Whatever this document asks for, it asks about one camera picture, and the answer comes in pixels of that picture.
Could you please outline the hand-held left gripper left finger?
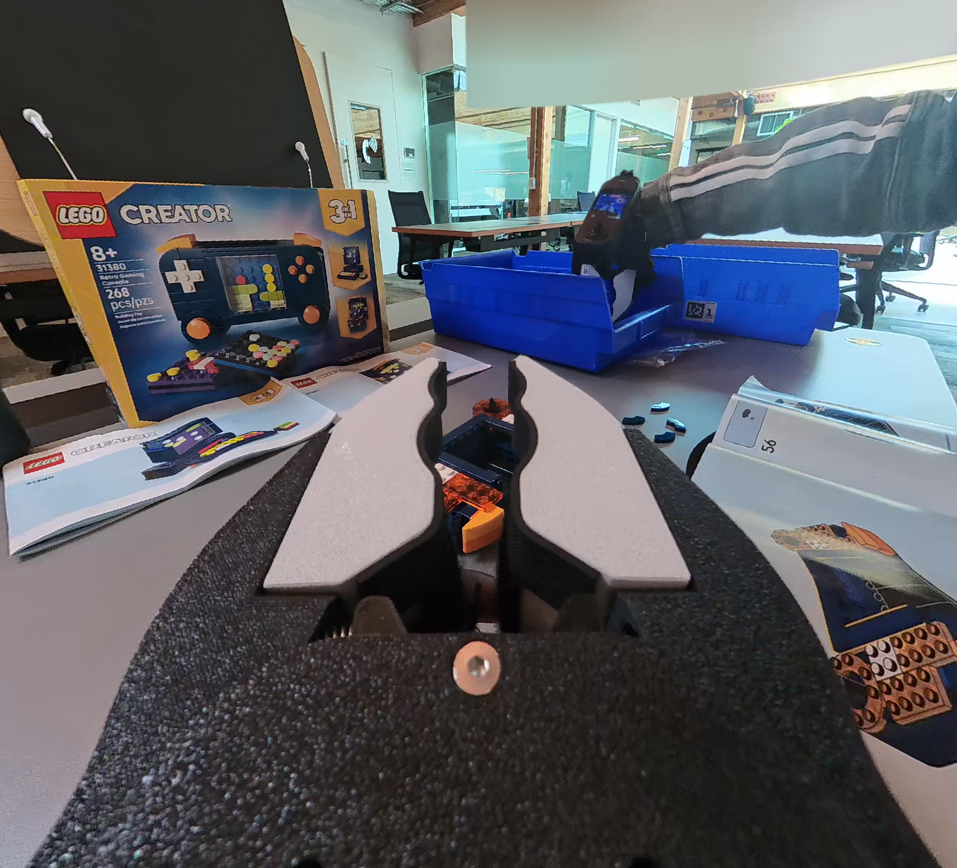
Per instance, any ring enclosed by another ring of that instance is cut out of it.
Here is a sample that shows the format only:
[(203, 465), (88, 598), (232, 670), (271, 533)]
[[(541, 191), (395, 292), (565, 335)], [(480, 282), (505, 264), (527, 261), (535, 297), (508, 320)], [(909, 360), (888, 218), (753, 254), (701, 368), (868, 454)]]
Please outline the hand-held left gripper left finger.
[(441, 523), (436, 457), (446, 365), (421, 362), (345, 412), (265, 575), (268, 591), (348, 593)]

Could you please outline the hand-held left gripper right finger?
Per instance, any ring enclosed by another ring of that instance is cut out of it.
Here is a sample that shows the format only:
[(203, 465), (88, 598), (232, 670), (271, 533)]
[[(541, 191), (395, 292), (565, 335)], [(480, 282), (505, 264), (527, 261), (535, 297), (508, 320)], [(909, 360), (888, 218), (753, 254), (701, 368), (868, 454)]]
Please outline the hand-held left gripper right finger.
[(616, 418), (542, 364), (509, 373), (516, 521), (612, 590), (688, 588), (691, 574)]

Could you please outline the blue and orange brick model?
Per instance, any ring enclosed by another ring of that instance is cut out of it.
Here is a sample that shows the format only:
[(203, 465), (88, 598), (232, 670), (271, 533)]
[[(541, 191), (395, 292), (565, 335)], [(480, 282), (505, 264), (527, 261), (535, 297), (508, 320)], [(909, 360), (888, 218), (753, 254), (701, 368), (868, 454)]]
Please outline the blue and orange brick model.
[(483, 551), (503, 535), (519, 463), (514, 428), (509, 403), (489, 397), (474, 405), (470, 420), (443, 438), (436, 468), (449, 532), (462, 553)]

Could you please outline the person's right forearm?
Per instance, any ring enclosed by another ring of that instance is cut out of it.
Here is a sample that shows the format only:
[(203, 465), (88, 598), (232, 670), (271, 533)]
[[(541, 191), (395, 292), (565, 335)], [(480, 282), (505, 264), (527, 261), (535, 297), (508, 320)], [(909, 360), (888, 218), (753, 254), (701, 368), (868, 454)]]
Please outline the person's right forearm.
[(782, 229), (828, 238), (925, 234), (956, 221), (956, 102), (918, 91), (799, 117), (647, 184), (654, 245)]

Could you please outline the clear plastic bag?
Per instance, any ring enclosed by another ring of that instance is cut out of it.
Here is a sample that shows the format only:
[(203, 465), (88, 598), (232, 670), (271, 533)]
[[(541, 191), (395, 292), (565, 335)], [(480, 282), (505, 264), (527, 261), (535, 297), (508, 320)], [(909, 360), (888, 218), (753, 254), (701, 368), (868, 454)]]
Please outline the clear plastic bag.
[(695, 330), (666, 328), (653, 335), (646, 345), (623, 358), (623, 365), (659, 369), (691, 351), (724, 345), (724, 339)]

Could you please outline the thin booklet with arcade model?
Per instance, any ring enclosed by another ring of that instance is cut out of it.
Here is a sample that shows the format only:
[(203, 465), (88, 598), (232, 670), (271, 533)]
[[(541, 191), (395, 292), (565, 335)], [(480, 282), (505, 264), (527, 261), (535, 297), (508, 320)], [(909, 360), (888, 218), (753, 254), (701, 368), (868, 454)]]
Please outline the thin booklet with arcade model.
[(422, 342), (410, 348), (391, 350), (359, 363), (327, 367), (282, 381), (339, 414), (353, 408), (380, 386), (389, 384), (428, 359), (443, 361), (448, 383), (455, 383), (488, 370), (480, 362), (447, 348)]

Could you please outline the long wooden table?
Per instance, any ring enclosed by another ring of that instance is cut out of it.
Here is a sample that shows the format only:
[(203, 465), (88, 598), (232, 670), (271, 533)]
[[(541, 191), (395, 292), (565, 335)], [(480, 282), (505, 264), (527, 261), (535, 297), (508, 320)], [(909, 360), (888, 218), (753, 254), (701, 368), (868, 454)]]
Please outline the long wooden table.
[(581, 212), (547, 216), (527, 216), (483, 221), (458, 221), (438, 224), (395, 226), (393, 233), (429, 244), (455, 244), (465, 250), (487, 253), (504, 249), (538, 250), (545, 245), (572, 237), (585, 220)]

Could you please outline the blue plastic bin with tag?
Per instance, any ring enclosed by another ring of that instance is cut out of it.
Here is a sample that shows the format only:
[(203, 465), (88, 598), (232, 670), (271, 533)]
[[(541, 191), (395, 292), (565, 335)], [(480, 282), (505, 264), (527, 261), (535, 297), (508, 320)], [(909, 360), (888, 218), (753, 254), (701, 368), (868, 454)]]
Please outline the blue plastic bin with tag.
[(805, 346), (839, 314), (833, 249), (676, 244), (652, 259), (681, 328)]

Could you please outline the black office chair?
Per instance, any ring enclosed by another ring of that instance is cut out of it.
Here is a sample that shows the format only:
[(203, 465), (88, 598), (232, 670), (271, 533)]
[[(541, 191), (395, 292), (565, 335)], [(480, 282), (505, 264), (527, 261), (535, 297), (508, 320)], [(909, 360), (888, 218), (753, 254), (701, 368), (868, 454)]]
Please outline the black office chair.
[[(424, 192), (389, 191), (389, 205), (396, 227), (432, 225)], [(399, 253), (397, 274), (404, 280), (422, 281), (422, 260), (436, 260), (442, 257), (441, 241), (430, 236), (397, 235)]]
[(28, 358), (50, 364), (50, 375), (93, 363), (93, 356), (74, 320), (57, 279), (1, 286), (2, 327), (13, 344)]
[(860, 326), (873, 328), (877, 313), (886, 309), (886, 303), (895, 297), (905, 297), (918, 302), (917, 312), (927, 312), (927, 299), (887, 283), (884, 278), (891, 273), (926, 271), (934, 263), (939, 231), (923, 235), (915, 233), (883, 235), (883, 246), (878, 255), (869, 258), (869, 268), (863, 262), (855, 264), (855, 279), (840, 288), (842, 294), (854, 294), (854, 302), (860, 313)]

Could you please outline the open thick instruction booklet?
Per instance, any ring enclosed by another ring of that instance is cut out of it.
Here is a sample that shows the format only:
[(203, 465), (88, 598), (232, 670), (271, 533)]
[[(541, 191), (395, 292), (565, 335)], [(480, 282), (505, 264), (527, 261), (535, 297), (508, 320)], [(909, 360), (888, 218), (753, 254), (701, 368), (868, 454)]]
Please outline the open thick instruction booklet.
[(955, 430), (749, 379), (693, 479), (783, 578), (884, 781), (955, 866)]

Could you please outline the thin booklet with blue model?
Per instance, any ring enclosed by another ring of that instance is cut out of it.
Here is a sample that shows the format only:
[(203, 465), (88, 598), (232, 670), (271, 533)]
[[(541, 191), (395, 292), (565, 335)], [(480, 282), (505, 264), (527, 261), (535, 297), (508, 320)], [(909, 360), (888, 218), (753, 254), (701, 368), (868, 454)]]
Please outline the thin booklet with blue model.
[(63, 443), (3, 468), (9, 554), (50, 549), (234, 465), (326, 430), (333, 410), (278, 381), (138, 429)]

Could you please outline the white door with window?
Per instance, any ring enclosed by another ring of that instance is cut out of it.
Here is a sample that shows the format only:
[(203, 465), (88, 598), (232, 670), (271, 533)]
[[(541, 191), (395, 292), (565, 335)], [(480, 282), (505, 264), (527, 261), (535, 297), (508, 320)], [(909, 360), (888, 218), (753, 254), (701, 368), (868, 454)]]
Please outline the white door with window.
[(344, 184), (400, 189), (401, 166), (392, 75), (369, 61), (322, 54)]

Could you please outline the yellow and blue toy box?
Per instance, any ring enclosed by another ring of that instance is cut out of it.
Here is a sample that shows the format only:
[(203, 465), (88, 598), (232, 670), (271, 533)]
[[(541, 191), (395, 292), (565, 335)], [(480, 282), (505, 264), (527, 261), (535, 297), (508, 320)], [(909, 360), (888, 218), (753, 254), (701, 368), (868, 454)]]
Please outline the yellow and blue toy box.
[(366, 191), (21, 180), (130, 426), (389, 347)]

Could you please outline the wooden post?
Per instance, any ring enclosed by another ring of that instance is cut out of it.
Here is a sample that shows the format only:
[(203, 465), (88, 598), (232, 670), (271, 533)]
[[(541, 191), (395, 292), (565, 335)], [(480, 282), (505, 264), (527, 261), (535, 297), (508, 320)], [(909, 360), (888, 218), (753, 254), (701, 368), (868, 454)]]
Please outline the wooden post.
[(555, 107), (530, 109), (528, 215), (546, 216)]

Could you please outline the black wall panel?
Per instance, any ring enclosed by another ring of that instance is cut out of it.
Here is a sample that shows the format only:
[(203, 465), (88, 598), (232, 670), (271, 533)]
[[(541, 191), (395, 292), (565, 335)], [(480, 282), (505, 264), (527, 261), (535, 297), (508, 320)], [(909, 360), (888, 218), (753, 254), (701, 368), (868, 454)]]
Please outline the black wall panel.
[(2, 136), (23, 178), (332, 187), (282, 0), (2, 0)]

